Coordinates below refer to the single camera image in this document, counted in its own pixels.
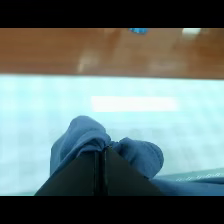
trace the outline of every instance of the wooden surface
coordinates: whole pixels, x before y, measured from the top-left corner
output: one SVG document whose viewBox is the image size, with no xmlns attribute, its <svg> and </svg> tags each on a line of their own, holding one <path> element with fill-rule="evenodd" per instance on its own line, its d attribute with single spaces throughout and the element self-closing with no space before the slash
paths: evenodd
<svg viewBox="0 0 224 224">
<path fill-rule="evenodd" d="M 0 29 L 0 73 L 224 78 L 224 29 Z"/>
</svg>

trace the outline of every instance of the light blue surface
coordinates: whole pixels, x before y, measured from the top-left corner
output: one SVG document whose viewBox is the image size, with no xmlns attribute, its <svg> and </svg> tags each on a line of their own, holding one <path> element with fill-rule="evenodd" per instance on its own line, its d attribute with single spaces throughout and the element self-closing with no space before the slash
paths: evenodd
<svg viewBox="0 0 224 224">
<path fill-rule="evenodd" d="M 159 175 L 223 168 L 224 82 L 111 77 L 0 77 L 0 194 L 38 189 L 50 149 L 73 118 L 88 115 L 113 140 L 150 141 L 164 154 Z M 171 97 L 178 111 L 94 112 L 91 96 Z"/>
</svg>

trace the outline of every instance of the checkered surface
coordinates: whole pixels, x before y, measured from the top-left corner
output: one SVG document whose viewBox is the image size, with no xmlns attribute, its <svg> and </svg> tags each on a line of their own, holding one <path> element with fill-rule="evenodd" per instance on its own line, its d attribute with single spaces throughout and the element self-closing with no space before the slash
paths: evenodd
<svg viewBox="0 0 224 224">
<path fill-rule="evenodd" d="M 151 141 L 164 153 L 159 175 L 224 166 L 224 81 L 112 77 L 0 76 L 0 194 L 36 191 L 49 176 L 50 149 L 78 115 L 113 140 Z M 171 97 L 178 111 L 94 112 L 91 96 Z"/>
</svg>

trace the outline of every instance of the black object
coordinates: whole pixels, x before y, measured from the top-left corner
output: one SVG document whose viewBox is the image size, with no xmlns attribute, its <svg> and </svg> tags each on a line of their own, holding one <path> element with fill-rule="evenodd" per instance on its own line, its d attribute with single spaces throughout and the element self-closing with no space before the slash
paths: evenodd
<svg viewBox="0 0 224 224">
<path fill-rule="evenodd" d="M 82 153 L 50 177 L 35 196 L 163 196 L 110 147 Z"/>
</svg>

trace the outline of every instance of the blue object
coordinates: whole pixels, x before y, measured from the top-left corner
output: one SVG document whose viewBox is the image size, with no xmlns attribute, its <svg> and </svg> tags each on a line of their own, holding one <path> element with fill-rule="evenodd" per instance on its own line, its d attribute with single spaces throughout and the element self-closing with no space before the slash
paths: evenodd
<svg viewBox="0 0 224 224">
<path fill-rule="evenodd" d="M 192 182 L 176 182 L 155 178 L 163 166 L 161 149 L 153 143 L 124 138 L 111 141 L 105 128 L 87 116 L 72 120 L 68 130 L 51 149 L 51 177 L 83 152 L 102 151 L 111 146 L 135 169 L 151 180 L 165 195 L 170 196 L 224 196 L 224 178 Z"/>
<path fill-rule="evenodd" d="M 129 30 L 138 34 L 146 34 L 148 32 L 148 28 L 129 28 Z"/>
</svg>

